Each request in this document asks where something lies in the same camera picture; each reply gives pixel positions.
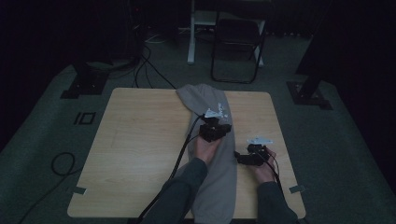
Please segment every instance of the gray carpet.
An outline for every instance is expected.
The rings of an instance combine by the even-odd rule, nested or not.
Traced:
[[[333,110],[295,105],[290,98],[286,82],[306,79],[294,72],[309,45],[308,39],[269,36],[263,54],[264,67],[257,79],[246,85],[210,79],[210,44],[205,40],[210,37],[205,34],[197,39],[195,64],[187,65],[188,37],[180,34],[177,42],[166,39],[163,42],[161,36],[151,39],[158,43],[147,43],[151,49],[149,61],[177,88],[206,83],[225,91],[271,94],[297,180],[307,188],[302,195],[310,223],[396,223],[395,195],[377,169],[336,88],[320,83],[320,90]],[[147,73],[148,77],[143,67],[137,80],[139,87],[150,88],[149,80],[153,88],[172,89],[149,66]],[[34,111],[0,154],[0,216],[4,223],[18,223],[62,179],[51,171],[55,155],[72,152],[76,156],[74,170],[84,165],[112,90],[131,87],[134,81],[133,71],[115,72],[102,95],[60,99],[75,75],[74,69],[67,67],[52,80]],[[75,124],[80,112],[95,112],[93,124]],[[65,172],[70,163],[71,159],[64,157],[56,162],[56,167]],[[23,223],[126,223],[125,218],[69,217],[66,211],[72,196],[70,189],[77,184],[78,177],[79,173],[67,177]]]

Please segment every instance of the black device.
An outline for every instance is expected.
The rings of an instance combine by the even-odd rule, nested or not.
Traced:
[[[203,120],[205,124],[200,126],[199,134],[206,142],[216,141],[231,131],[232,125],[219,124],[219,119],[217,118],[205,118],[202,116],[201,120]]]
[[[241,155],[236,151],[233,153],[238,163],[261,166],[270,158],[267,146],[260,144],[249,144],[247,146],[247,152],[247,155]]]

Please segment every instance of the dark sleeve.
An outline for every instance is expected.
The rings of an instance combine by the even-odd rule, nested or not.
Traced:
[[[197,158],[192,159],[182,175],[163,185],[158,202],[152,206],[141,223],[181,223],[191,209],[206,175],[205,162]]]
[[[289,209],[276,182],[266,182],[257,188],[259,224],[295,224],[297,215]]]

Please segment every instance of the gray towel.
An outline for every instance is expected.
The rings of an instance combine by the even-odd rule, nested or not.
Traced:
[[[197,118],[208,109],[220,113],[219,124],[232,124],[232,116],[224,91],[216,90],[208,85],[186,85],[177,90],[183,104],[192,112],[190,128]],[[196,123],[192,136],[198,133],[200,120]],[[188,144],[189,160],[194,157],[195,141]],[[200,187],[192,213],[195,223],[229,224],[233,219],[236,198],[236,161],[233,156],[235,138],[233,128],[223,137],[215,157],[208,166],[208,175]]]

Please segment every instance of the table top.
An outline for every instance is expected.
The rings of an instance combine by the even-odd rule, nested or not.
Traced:
[[[266,92],[226,91],[233,116],[236,151],[247,154],[247,140],[274,141],[280,181],[289,207],[305,216],[289,154],[271,96]],[[175,90],[115,89],[68,207],[70,217],[138,217],[160,191],[175,165],[189,128],[191,112]],[[180,166],[188,162],[187,152]],[[237,165],[234,218],[257,217],[257,182]]]

